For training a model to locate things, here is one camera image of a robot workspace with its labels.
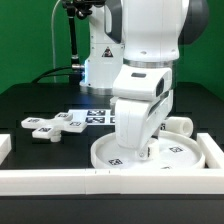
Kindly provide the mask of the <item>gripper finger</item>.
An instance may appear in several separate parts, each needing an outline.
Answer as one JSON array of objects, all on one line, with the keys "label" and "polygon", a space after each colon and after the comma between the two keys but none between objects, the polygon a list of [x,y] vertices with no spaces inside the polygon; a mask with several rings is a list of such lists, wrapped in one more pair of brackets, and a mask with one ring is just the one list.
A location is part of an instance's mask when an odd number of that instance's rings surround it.
[{"label": "gripper finger", "polygon": [[150,139],[147,143],[147,152],[149,159],[155,159],[158,156],[158,140]]}]

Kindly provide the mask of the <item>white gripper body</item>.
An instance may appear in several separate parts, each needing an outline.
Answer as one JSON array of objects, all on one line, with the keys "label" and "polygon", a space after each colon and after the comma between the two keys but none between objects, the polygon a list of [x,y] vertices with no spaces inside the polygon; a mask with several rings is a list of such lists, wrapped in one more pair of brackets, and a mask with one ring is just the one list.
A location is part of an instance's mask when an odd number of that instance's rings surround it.
[{"label": "white gripper body", "polygon": [[123,65],[113,84],[116,141],[146,157],[150,138],[172,109],[172,70]]}]

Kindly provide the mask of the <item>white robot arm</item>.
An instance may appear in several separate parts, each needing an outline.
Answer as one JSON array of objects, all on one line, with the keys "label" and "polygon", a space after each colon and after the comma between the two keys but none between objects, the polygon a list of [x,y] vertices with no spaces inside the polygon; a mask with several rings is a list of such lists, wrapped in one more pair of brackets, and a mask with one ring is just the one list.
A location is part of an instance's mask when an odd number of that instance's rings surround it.
[{"label": "white robot arm", "polygon": [[115,142],[139,159],[173,104],[180,45],[208,24],[207,0],[106,0],[90,16],[92,47],[80,87],[115,100]]}]

